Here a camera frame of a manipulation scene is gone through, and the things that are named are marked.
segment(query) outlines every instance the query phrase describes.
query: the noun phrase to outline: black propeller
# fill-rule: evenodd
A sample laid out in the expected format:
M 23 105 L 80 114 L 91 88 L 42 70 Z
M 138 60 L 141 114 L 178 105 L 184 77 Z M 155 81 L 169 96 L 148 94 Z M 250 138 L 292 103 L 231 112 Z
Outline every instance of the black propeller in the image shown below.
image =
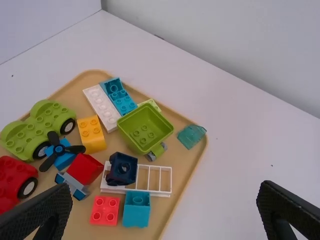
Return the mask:
M 64 146 L 60 144 L 59 136 L 55 131 L 49 131 L 47 133 L 49 142 L 53 145 L 53 154 L 51 154 L 39 167 L 40 172 L 46 172 L 54 163 L 55 160 L 64 155 L 70 154 L 84 154 L 86 147 L 83 145 Z

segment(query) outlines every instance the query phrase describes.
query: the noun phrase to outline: white wall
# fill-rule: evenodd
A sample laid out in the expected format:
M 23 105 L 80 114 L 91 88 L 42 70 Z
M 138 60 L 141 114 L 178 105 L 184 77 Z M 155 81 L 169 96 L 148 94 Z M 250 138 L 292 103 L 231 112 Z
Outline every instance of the white wall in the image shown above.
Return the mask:
M 319 0 L 102 1 L 111 14 L 320 117 Z
M 100 9 L 100 0 L 0 0 L 0 64 Z

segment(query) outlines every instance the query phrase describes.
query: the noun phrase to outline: white table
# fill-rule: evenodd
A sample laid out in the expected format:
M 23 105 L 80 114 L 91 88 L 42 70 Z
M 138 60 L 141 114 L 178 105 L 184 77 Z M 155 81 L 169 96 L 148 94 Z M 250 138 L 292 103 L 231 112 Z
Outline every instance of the white table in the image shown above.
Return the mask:
M 105 11 L 0 65 L 0 128 L 88 69 L 207 129 L 164 239 L 267 239 L 256 207 L 263 180 L 320 206 L 319 119 Z

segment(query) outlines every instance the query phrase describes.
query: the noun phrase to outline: toy block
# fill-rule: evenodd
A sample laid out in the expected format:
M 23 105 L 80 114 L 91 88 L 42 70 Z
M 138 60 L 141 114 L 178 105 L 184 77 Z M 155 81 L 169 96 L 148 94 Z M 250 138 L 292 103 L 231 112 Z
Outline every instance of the toy block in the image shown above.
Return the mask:
M 106 131 L 111 133 L 116 130 L 117 120 L 121 118 L 121 115 L 100 85 L 95 85 L 82 91 Z
M 38 171 L 12 158 L 0 157 L 0 215 L 12 209 L 19 199 L 28 198 L 37 188 Z
M 60 144 L 65 147 L 70 146 L 70 142 L 66 138 L 61 139 Z M 48 157 L 51 156 L 54 153 L 54 146 L 52 145 L 50 147 L 47 147 L 44 152 Z M 53 165 L 56 167 L 56 169 L 58 169 L 58 171 L 62 171 L 63 169 L 68 167 L 75 158 L 76 154 L 65 152 L 63 155 L 60 155 L 56 158 Z
M 66 170 L 73 178 L 83 185 L 90 185 L 102 173 L 103 164 L 90 155 L 78 154 Z
M 136 181 L 137 158 L 117 151 L 110 156 L 109 162 L 110 173 L 105 177 L 109 186 L 126 186 Z
M 56 184 L 67 183 L 69 185 L 70 193 L 74 196 L 77 200 L 81 201 L 87 196 L 90 195 L 87 187 L 69 175 L 67 172 L 58 172 L 55 175 L 54 179 Z
M 125 195 L 122 225 L 126 228 L 148 227 L 150 210 L 150 195 L 148 192 L 127 191 Z
M 150 193 L 151 197 L 169 198 L 172 193 L 172 167 L 138 164 L 136 170 L 135 187 L 130 186 L 109 186 L 106 176 L 111 170 L 109 161 L 105 161 L 103 175 L 101 178 L 100 192 L 108 194 L 126 194 L 127 191 L 139 191 Z M 145 177 L 139 177 L 142 171 L 147 172 L 147 187 L 139 187 L 139 182 L 146 181 Z
M 130 113 L 132 110 L 138 107 L 131 96 L 124 89 L 119 77 L 100 82 L 99 85 L 107 94 L 121 116 Z
M 163 142 L 174 126 L 150 103 L 146 103 L 117 121 L 119 132 L 128 147 L 153 162 L 168 146 Z
M 191 124 L 178 132 L 176 138 L 186 147 L 186 149 L 190 150 L 204 138 L 206 132 L 207 130 L 204 127 Z
M 154 107 L 159 113 L 161 113 L 160 107 L 156 104 L 155 100 L 153 100 L 152 98 L 150 98 L 149 100 L 138 103 L 137 106 L 140 107 L 140 106 L 145 105 L 147 103 L 151 104 L 152 107 Z
M 38 101 L 27 119 L 13 121 L 3 128 L 0 145 L 23 161 L 43 159 L 45 148 L 50 146 L 47 133 L 55 131 L 59 136 L 71 133 L 76 126 L 75 118 L 74 111 L 56 101 Z
M 76 121 L 78 123 L 82 144 L 86 149 L 86 154 L 93 154 L 107 148 L 104 133 L 97 115 L 80 118 Z
M 120 198 L 96 196 L 92 207 L 90 223 L 93 225 L 116 226 L 118 223 Z

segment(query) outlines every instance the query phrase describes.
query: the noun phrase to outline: red toy car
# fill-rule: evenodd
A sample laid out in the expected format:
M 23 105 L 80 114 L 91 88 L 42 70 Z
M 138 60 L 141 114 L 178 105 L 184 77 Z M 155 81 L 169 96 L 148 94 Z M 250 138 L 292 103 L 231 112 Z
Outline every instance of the red toy car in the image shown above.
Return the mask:
M 0 214 L 12 209 L 37 188 L 38 171 L 10 156 L 0 157 Z

